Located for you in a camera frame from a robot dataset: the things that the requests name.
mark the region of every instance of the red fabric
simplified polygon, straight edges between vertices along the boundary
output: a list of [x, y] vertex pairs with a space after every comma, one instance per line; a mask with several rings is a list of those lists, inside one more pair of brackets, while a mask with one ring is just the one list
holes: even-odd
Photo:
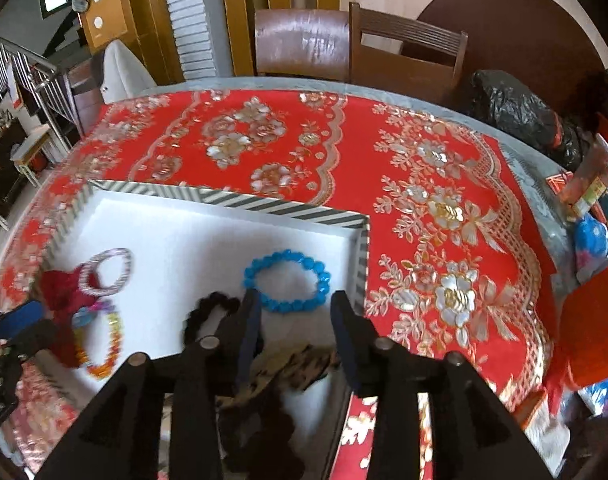
[[548, 394], [548, 411], [552, 416], [558, 415], [562, 405], [564, 388], [568, 382], [567, 362], [566, 352], [560, 344], [556, 344], [543, 381], [543, 388]]
[[[89, 178], [367, 214], [365, 309], [381, 334], [424, 355], [461, 351], [508, 408], [541, 381], [547, 335], [533, 312], [555, 332], [555, 270], [494, 139], [321, 92], [180, 92], [111, 105], [22, 220], [0, 265], [0, 309], [24, 300], [54, 227]], [[375, 411], [374, 399], [351, 401], [334, 480], [366, 476]], [[425, 402], [421, 413], [429, 475]]]
[[[72, 272], [62, 270], [47, 270], [40, 280], [40, 289], [44, 302], [53, 313], [58, 334], [50, 350], [68, 368], [78, 368], [81, 364], [75, 352], [75, 339], [71, 319], [83, 306], [91, 306], [97, 299], [79, 290], [79, 274], [82, 266]], [[97, 275], [92, 272], [89, 284], [99, 287]]]

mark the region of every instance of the stair railing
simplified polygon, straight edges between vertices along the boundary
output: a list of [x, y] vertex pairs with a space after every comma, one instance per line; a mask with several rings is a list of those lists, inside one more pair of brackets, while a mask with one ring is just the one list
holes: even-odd
[[74, 124], [82, 136], [82, 126], [66, 71], [60, 70], [45, 57], [0, 38], [0, 95], [8, 90], [6, 69], [9, 63], [14, 67], [16, 83], [33, 95], [59, 144], [68, 153], [71, 145], [52, 114], [55, 112]]

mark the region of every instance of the bracelet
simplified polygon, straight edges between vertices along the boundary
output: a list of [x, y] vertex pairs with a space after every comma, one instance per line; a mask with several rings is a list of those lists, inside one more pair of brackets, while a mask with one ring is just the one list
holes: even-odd
[[73, 335], [75, 336], [75, 353], [78, 358], [78, 362], [81, 366], [86, 368], [86, 371], [96, 379], [105, 379], [113, 372], [117, 358], [120, 356], [122, 348], [122, 321], [120, 320], [119, 314], [115, 311], [115, 307], [111, 300], [98, 300], [91, 307], [88, 312], [103, 312], [108, 318], [108, 325], [111, 330], [111, 347], [106, 357], [106, 360], [96, 365], [91, 362], [88, 357], [86, 350], [82, 347], [82, 330], [80, 325], [74, 326]]
[[263, 258], [256, 258], [251, 262], [251, 265], [244, 269], [244, 288], [257, 288], [255, 284], [255, 276], [263, 269], [272, 267], [277, 262], [297, 262], [302, 265], [304, 270], [312, 270], [318, 276], [318, 286], [315, 296], [309, 300], [294, 300], [294, 301], [275, 301], [269, 296], [260, 291], [260, 302], [271, 312], [300, 312], [315, 310], [319, 305], [326, 303], [326, 295], [330, 290], [329, 281], [331, 274], [324, 270], [324, 263], [316, 262], [313, 258], [305, 256], [303, 253], [293, 252], [286, 249], [281, 252], [274, 252]]
[[[184, 340], [184, 347], [187, 347], [191, 343], [197, 341], [197, 335], [200, 328], [209, 319], [210, 314], [216, 306], [219, 306], [224, 310], [225, 316], [232, 316], [235, 314], [241, 301], [238, 298], [230, 298], [222, 292], [212, 292], [206, 298], [201, 298], [197, 302], [195, 308], [191, 310], [184, 323], [184, 331], [182, 332], [182, 339]], [[257, 335], [257, 343], [255, 345], [254, 356], [257, 356], [264, 350], [264, 339], [262, 333]]]
[[[91, 272], [95, 272], [99, 264], [101, 264], [104, 260], [108, 260], [108, 258], [113, 258], [114, 256], [123, 256], [124, 257], [124, 270], [122, 271], [120, 277], [117, 279], [115, 283], [111, 286], [95, 288], [88, 283], [88, 278]], [[99, 254], [93, 256], [87, 263], [82, 265], [82, 269], [79, 273], [79, 290], [84, 294], [88, 294], [89, 296], [102, 297], [102, 296], [112, 296], [113, 294], [117, 294], [124, 285], [126, 284], [126, 280], [129, 279], [130, 276], [130, 267], [132, 264], [133, 254], [124, 248], [120, 249], [109, 249], [107, 251], [103, 251]]]

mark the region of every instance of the staircase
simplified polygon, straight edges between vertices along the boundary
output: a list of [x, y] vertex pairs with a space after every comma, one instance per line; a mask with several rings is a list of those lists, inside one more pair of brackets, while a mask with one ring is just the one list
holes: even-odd
[[73, 99], [68, 74], [30, 50], [0, 38], [0, 96], [8, 91], [6, 67], [13, 65], [18, 91], [27, 110], [48, 123], [54, 141], [65, 156], [83, 130]]

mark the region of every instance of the wooden chair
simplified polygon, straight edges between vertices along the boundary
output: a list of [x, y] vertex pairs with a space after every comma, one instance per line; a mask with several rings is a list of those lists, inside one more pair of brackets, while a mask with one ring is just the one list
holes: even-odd
[[349, 52], [347, 12], [263, 9], [255, 13], [257, 73], [345, 82]]
[[[460, 81], [466, 41], [465, 32], [451, 32], [401, 16], [361, 9], [351, 2], [349, 9], [351, 83], [396, 92], [442, 104]], [[416, 44], [434, 52], [433, 59], [452, 59], [452, 65], [400, 56], [362, 45], [362, 35], [373, 34]]]

